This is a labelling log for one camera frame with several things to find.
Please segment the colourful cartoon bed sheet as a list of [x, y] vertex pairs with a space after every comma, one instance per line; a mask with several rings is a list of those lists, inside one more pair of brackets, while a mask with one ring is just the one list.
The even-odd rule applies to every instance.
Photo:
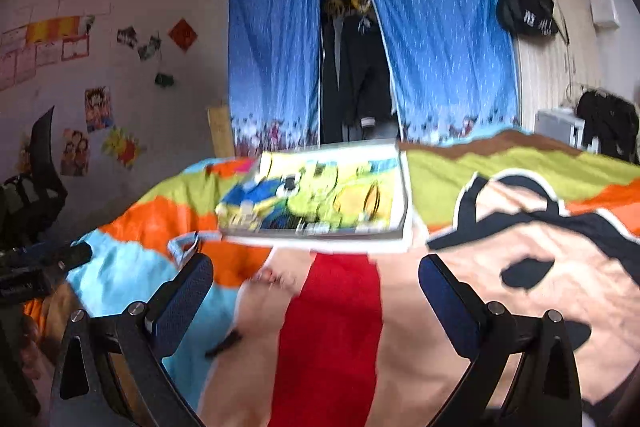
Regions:
[[[207, 426], [424, 426], [466, 369], [419, 284], [436, 254], [480, 298], [563, 314], [586, 424], [639, 421], [639, 169], [532, 134], [407, 146], [414, 225], [369, 243], [201, 252], [212, 287], [168, 373]], [[87, 235], [92, 259], [26, 303], [27, 370], [51, 388], [70, 314], [122, 312], [173, 277], [169, 239], [217, 231], [215, 206], [250, 168], [204, 160]]]

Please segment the wooden cabinet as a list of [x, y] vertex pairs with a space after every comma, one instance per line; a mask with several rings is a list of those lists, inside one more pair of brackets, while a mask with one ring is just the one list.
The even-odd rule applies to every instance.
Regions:
[[209, 106], [206, 114], [215, 156], [217, 158], [233, 157], [235, 150], [229, 107], [227, 105]]

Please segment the black hanging tote bag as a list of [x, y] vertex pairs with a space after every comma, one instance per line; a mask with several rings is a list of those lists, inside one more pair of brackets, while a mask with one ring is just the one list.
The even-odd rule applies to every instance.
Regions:
[[559, 10], [562, 24], [554, 17], [553, 0], [498, 0], [496, 14], [500, 26], [514, 36], [553, 37], [559, 35], [570, 45], [566, 19]]

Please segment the light blue smart watch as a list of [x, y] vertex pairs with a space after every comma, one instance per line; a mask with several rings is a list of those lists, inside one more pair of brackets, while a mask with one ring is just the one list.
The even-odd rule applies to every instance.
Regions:
[[194, 254], [201, 252], [201, 247], [205, 243], [217, 243], [221, 239], [222, 235], [217, 231], [188, 232], [169, 239], [167, 250], [177, 267], [181, 269]]

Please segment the cartoon boy poster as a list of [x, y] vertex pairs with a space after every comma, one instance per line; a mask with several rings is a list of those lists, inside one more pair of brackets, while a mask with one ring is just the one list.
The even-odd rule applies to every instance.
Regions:
[[114, 126], [110, 89], [97, 87], [85, 91], [85, 121], [89, 133]]

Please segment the black clothes on rack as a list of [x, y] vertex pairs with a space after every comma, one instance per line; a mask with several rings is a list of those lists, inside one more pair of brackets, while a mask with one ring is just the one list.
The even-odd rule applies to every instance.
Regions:
[[639, 116], [634, 104], [602, 90], [588, 90], [578, 101], [576, 116], [585, 123], [582, 146], [597, 138], [600, 154], [639, 164]]

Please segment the red diamond wall paper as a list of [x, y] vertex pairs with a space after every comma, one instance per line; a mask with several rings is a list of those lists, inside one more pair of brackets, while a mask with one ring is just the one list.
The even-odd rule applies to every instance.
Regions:
[[193, 43], [198, 40], [198, 33], [182, 18], [168, 31], [168, 37], [171, 38], [182, 52], [186, 53], [190, 47], [193, 46]]

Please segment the white tray with frog picture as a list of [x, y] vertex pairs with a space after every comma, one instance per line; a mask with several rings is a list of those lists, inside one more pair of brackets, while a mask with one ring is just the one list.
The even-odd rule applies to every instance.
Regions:
[[[221, 197], [218, 227], [274, 239], [401, 239], [410, 220], [407, 174], [393, 140], [265, 152]], [[226, 206], [246, 200], [262, 224], [255, 231], [227, 229]]]

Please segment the dark clothes in wardrobe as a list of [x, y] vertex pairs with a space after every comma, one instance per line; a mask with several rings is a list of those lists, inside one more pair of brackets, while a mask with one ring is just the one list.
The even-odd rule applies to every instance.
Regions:
[[320, 139], [396, 139], [399, 124], [372, 0], [320, 0]]

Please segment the white box by wall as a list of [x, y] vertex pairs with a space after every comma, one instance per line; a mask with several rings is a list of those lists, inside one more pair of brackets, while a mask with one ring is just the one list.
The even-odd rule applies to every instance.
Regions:
[[585, 121], [566, 108], [541, 109], [535, 116], [535, 132], [564, 143], [582, 148]]

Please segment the white hanging paper bag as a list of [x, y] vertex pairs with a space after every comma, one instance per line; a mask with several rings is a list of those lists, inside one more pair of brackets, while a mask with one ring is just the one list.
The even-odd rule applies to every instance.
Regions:
[[608, 30], [620, 27], [614, 0], [590, 0], [590, 6], [595, 28]]

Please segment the family drawing poster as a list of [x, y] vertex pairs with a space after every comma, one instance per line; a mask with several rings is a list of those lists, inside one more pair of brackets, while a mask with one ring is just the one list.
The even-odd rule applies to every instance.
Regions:
[[79, 130], [65, 129], [60, 173], [62, 176], [87, 176], [89, 172], [89, 137]]

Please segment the black office chair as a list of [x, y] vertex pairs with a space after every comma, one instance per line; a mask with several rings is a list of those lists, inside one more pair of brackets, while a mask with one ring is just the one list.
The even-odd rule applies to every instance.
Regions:
[[1, 247], [38, 243], [58, 219], [67, 190], [52, 160], [54, 107], [32, 125], [27, 147], [29, 169], [1, 183]]

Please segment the photos on wall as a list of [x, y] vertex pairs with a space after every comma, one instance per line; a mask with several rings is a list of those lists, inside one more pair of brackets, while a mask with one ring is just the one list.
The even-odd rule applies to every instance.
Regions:
[[160, 58], [162, 55], [162, 39], [159, 34], [150, 35], [149, 39], [142, 42], [137, 31], [132, 27], [120, 28], [116, 31], [116, 42], [137, 52], [139, 60], [146, 62], [152, 58]]

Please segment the small green hanging pouch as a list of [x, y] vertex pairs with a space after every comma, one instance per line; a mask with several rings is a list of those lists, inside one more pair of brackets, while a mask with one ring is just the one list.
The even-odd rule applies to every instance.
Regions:
[[154, 83], [163, 89], [172, 87], [175, 84], [175, 76], [168, 72], [165, 67], [164, 60], [160, 57], [157, 62], [157, 72], [154, 77]]

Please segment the certificates on wall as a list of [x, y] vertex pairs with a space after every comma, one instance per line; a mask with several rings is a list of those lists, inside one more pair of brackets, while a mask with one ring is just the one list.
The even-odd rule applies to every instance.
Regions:
[[39, 69], [90, 55], [90, 32], [112, 12], [111, 0], [55, 0], [28, 4], [1, 17], [1, 90]]

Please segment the blue dotted wardrobe curtain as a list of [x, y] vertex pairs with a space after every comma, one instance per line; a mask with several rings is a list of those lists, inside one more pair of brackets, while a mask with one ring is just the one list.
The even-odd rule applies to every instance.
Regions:
[[229, 0], [240, 155], [373, 138], [450, 144], [521, 115], [498, 0]]

